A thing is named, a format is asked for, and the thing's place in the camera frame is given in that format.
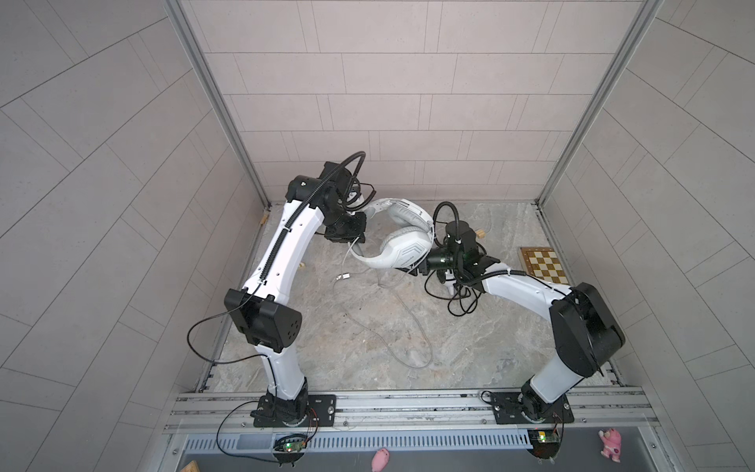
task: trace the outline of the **pink plush toy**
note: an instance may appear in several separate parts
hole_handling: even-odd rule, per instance
[[[381,449],[375,453],[375,457],[372,458],[372,472],[380,472],[388,465],[388,458],[390,453],[388,449]]]
[[[618,456],[621,455],[621,435],[619,432],[611,428],[607,431],[598,431],[598,436],[603,441],[603,450],[600,454],[613,462],[621,462],[618,459]]]

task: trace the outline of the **black bracket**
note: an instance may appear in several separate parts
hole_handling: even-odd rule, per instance
[[[314,417],[310,408],[315,410],[317,423],[320,427],[333,426],[335,423],[335,395],[309,395],[307,402],[307,414],[301,422],[301,426],[306,427],[310,419]],[[278,418],[264,418],[264,416],[273,416],[273,403],[269,395],[260,398],[257,404],[257,415],[254,417],[254,427],[290,427],[290,424],[284,423]]]
[[[490,400],[483,400],[493,407],[493,416],[496,424],[533,424],[524,414],[524,406],[519,401],[519,392],[490,392]],[[556,420],[553,414],[558,415],[562,423],[574,423],[574,413],[566,399],[566,395],[553,402],[545,410],[543,418]]]

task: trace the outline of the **headset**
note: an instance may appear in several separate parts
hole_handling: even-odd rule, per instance
[[[435,239],[433,217],[420,206],[405,199],[379,199],[364,210],[367,219],[381,211],[388,211],[390,219],[401,228],[386,236],[380,254],[367,258],[359,244],[352,245],[351,254],[368,267],[375,269],[411,269],[424,259]]]

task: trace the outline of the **wooden chessboard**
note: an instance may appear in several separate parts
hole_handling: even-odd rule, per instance
[[[528,274],[548,282],[569,285],[566,273],[553,248],[520,248],[519,259]]]

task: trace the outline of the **gray stone surface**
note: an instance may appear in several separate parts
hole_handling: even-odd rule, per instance
[[[431,214],[438,202],[418,202]],[[462,203],[460,217],[487,236],[480,242],[488,253],[514,268],[521,268],[520,246],[548,245],[536,210],[528,203]],[[270,243],[282,206],[273,207],[258,258]],[[375,255],[382,238],[396,229],[383,214],[368,227],[366,255]],[[451,212],[442,210],[439,220]],[[344,262],[349,279],[339,281],[347,246],[315,236],[304,255],[291,291],[291,306],[302,312],[303,327],[297,339],[302,372],[310,390],[430,389],[461,387],[518,387],[554,354],[550,323],[533,312],[502,298],[485,294],[469,315],[454,318],[448,302],[424,292],[425,277],[406,276],[397,270],[365,270],[352,257]],[[395,289],[378,286],[396,285]],[[443,295],[434,279],[429,289]],[[362,324],[380,333],[396,355],[413,366],[430,359],[430,348],[399,299],[422,323],[433,345],[433,361],[425,369],[408,369],[388,353],[383,343],[344,314],[344,307]],[[243,335],[231,328],[222,360],[254,353]],[[258,359],[217,366],[209,379],[210,391],[264,391],[267,383]],[[583,384],[608,384],[609,377]]]

